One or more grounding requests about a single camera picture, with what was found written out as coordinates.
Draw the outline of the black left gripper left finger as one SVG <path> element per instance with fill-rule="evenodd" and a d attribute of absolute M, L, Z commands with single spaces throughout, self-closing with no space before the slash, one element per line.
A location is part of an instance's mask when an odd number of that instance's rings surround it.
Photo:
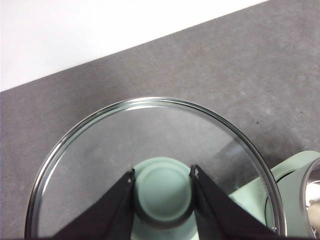
<path fill-rule="evenodd" d="M 53 240 L 130 240 L 134 222 L 135 170 L 127 171 L 95 204 Z"/>

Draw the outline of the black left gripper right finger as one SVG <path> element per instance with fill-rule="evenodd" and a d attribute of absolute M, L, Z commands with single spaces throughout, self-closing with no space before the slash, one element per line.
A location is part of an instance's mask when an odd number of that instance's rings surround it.
<path fill-rule="evenodd" d="M 198 166 L 190 169 L 192 203 L 200 240 L 281 240 L 235 203 Z"/>

